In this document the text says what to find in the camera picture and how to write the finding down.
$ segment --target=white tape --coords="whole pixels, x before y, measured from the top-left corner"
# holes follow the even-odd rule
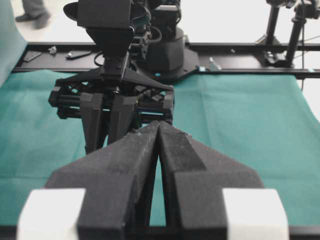
[[[77,221],[86,190],[33,190],[20,214],[17,240],[78,240]]]
[[[289,240],[289,226],[274,189],[224,188],[228,240]]]

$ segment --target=floor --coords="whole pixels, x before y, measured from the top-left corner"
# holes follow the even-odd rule
[[[11,0],[14,15],[23,14],[21,0]],[[17,23],[17,27],[29,42],[91,42],[85,30],[76,22],[68,19],[63,13],[63,6],[75,0],[44,0],[51,13],[51,19],[46,28],[34,30],[32,22]],[[257,0],[183,0],[182,21],[179,26],[191,42],[254,42],[266,30],[270,6],[266,1]],[[282,43],[289,41],[292,29],[291,18],[293,9],[282,8],[276,29],[276,37]],[[320,35],[319,21],[310,19],[305,28],[305,39]],[[320,43],[320,38],[308,41]],[[320,69],[320,55],[306,53],[305,67]],[[295,59],[297,68],[302,67],[301,57]],[[315,117],[320,121],[320,79],[306,79],[303,94],[309,103]]]

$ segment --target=shoe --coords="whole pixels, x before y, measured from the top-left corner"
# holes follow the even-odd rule
[[[50,13],[47,11],[40,16],[38,16],[34,21],[34,28],[35,29],[43,29],[47,26],[48,20],[51,17]]]
[[[21,16],[17,16],[15,18],[15,21],[17,23],[28,22],[28,21],[32,21],[32,20],[34,20],[34,18],[31,17],[30,15],[26,14],[26,13],[21,15]]]

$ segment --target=gray pants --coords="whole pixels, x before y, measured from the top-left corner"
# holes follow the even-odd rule
[[[24,12],[32,18],[36,18],[47,11],[43,0],[22,0],[22,3]]]

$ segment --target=green cloth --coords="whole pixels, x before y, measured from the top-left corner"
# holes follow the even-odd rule
[[[0,1],[0,87],[17,64],[27,42],[18,32],[11,0]]]
[[[0,88],[0,225],[15,225],[29,192],[51,172],[85,155],[80,119],[61,120],[48,103],[70,74],[11,74]]]
[[[16,73],[0,88],[0,225],[16,224],[30,190],[85,154],[81,120],[60,120],[48,104],[68,76]],[[257,170],[291,225],[320,225],[320,124],[293,76],[190,76],[175,85],[174,125]],[[160,166],[151,224],[165,224]]]

